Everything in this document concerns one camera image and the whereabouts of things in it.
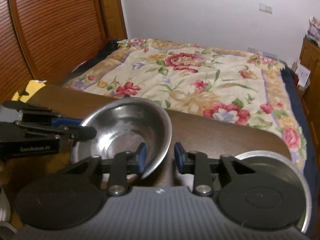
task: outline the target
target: floral bedspread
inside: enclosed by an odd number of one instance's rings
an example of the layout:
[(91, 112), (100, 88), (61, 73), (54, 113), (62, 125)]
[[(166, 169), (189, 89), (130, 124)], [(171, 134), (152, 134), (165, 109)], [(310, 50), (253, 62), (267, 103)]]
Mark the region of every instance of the floral bedspread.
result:
[(164, 108), (246, 125), (278, 135), (303, 170), (306, 139), (285, 90), (279, 61), (153, 39), (119, 49), (65, 87), (122, 98), (148, 98)]

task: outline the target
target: wall socket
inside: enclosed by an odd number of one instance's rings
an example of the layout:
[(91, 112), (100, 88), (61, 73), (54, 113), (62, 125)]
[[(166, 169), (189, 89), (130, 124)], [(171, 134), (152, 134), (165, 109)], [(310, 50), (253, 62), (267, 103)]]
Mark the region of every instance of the wall socket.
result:
[(270, 52), (266, 52), (266, 51), (255, 49), (255, 48), (248, 47), (247, 51), (250, 53), (253, 53), (253, 54), (262, 54), (263, 57), (270, 57), (270, 58), (274, 58), (274, 59), (278, 58), (278, 55), (276, 55), (276, 54), (272, 54)]
[(265, 5), (263, 3), (259, 4), (259, 11), (266, 12), (272, 14), (273, 7)]

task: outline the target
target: bed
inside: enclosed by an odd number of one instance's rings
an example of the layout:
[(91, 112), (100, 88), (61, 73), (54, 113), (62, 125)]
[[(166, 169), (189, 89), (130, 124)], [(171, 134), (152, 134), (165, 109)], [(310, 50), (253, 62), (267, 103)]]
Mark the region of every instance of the bed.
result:
[[(284, 62), (196, 44), (111, 40), (68, 79), (63, 86), (70, 89), (148, 98), (164, 108), (278, 135), (304, 173), (317, 207), (316, 155), (294, 73)], [(313, 222), (316, 214), (314, 208)]]

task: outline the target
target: metal screw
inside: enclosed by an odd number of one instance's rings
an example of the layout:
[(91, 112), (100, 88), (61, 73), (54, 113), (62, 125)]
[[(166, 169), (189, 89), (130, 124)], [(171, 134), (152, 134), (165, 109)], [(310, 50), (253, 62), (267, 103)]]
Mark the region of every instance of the metal screw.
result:
[(119, 195), (124, 192), (124, 187), (121, 185), (113, 185), (109, 188), (109, 192), (115, 195)]
[(199, 185), (199, 186), (196, 186), (196, 191), (201, 193), (201, 194), (206, 194), (208, 192), (210, 192), (212, 189), (210, 186), (208, 185)]

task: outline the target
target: wooden dresser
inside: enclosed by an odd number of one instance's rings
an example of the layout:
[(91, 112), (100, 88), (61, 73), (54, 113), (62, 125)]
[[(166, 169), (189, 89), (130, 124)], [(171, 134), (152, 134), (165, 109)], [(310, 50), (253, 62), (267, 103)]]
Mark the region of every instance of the wooden dresser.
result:
[(311, 83), (302, 98), (313, 144), (320, 155), (320, 48), (307, 39), (303, 40), (300, 54), (301, 64), (310, 69)]

